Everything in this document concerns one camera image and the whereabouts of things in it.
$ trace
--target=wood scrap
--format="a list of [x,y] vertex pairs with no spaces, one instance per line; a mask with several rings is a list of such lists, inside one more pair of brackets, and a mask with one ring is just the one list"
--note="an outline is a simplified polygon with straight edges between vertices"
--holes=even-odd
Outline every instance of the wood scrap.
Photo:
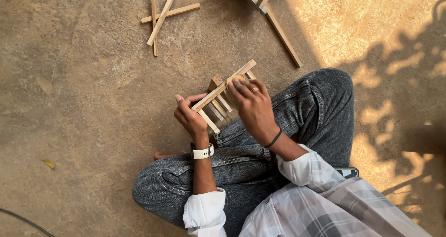
[[150,46],[153,45],[153,42],[154,42],[155,38],[157,37],[157,34],[160,31],[160,29],[161,29],[161,26],[162,26],[162,24],[164,22],[164,19],[167,16],[167,12],[169,12],[170,7],[172,6],[173,2],[174,2],[174,0],[167,0],[166,1],[166,4],[164,5],[164,8],[163,8],[163,10],[161,12],[161,15],[160,15],[160,17],[158,19],[158,22],[155,25],[155,28],[153,28],[152,34],[148,38],[148,41],[147,41],[148,45],[150,45]]
[[[175,15],[185,13],[185,12],[190,12],[193,10],[198,10],[199,8],[201,8],[200,3],[194,3],[194,4],[191,4],[188,6],[184,6],[184,7],[178,8],[178,9],[168,11],[166,17],[175,16]],[[161,16],[161,13],[157,14],[155,17],[156,17],[156,19],[158,19],[160,16]],[[141,18],[141,23],[152,22],[152,19],[153,19],[152,16]]]
[[[157,16],[157,5],[155,3],[155,0],[152,0],[152,16]],[[152,27],[155,28],[155,25],[157,24],[157,20],[153,20]],[[155,42],[153,42],[153,55],[155,57],[158,57],[158,38],[155,37]]]

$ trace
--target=bare foot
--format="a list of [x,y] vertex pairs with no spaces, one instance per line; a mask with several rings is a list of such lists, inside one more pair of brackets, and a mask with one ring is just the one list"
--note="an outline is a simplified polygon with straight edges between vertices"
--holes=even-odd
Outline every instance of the bare foot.
[[180,155],[180,154],[160,154],[160,153],[156,152],[156,153],[153,154],[153,158],[155,160],[159,160],[159,159],[162,159],[162,158],[167,158],[167,157],[175,156],[175,155]]

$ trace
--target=yellow leaf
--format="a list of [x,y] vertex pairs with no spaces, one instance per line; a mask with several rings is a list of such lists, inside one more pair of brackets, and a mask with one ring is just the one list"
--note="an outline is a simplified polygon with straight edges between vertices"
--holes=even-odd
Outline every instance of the yellow leaf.
[[51,169],[54,169],[56,167],[56,165],[54,164],[53,161],[51,160],[47,160],[47,159],[43,159],[42,160],[47,166],[51,167]]

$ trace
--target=cable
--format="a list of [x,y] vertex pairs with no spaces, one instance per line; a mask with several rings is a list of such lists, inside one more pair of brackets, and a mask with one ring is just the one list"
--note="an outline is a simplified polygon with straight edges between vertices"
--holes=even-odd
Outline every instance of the cable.
[[24,217],[22,217],[22,216],[20,216],[20,215],[17,215],[17,214],[15,214],[15,213],[13,213],[13,212],[11,212],[11,211],[8,211],[8,210],[6,210],[6,209],[3,209],[3,208],[0,208],[0,211],[5,212],[5,213],[7,213],[7,214],[9,214],[9,215],[11,215],[11,216],[14,216],[14,217],[16,217],[16,218],[18,218],[18,219],[20,219],[20,220],[22,220],[22,221],[24,221],[24,222],[30,224],[31,226],[33,226],[33,227],[39,229],[40,231],[42,231],[42,233],[48,235],[49,237],[54,237],[52,234],[48,233],[45,229],[39,227],[39,226],[36,225],[35,223],[31,222],[30,220],[25,219]]

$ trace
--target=wooden furniture model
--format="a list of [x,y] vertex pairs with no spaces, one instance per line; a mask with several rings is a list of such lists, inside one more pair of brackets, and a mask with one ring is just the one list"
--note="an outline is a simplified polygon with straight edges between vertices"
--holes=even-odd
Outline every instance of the wooden furniture model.
[[[256,62],[252,59],[247,64],[245,64],[242,68],[237,70],[231,77],[237,74],[245,74],[248,79],[256,79],[251,68],[256,65]],[[232,122],[231,117],[229,117],[228,112],[232,111],[231,106],[229,105],[230,99],[229,94],[226,89],[226,81],[223,81],[218,75],[215,75],[209,84],[210,93],[204,97],[202,100],[198,101],[193,107],[192,110],[197,112],[204,118],[208,126],[214,131],[215,134],[218,134],[220,130],[217,126],[212,122],[209,116],[202,110],[206,105],[209,109],[217,116],[220,121],[226,120],[228,123]]]

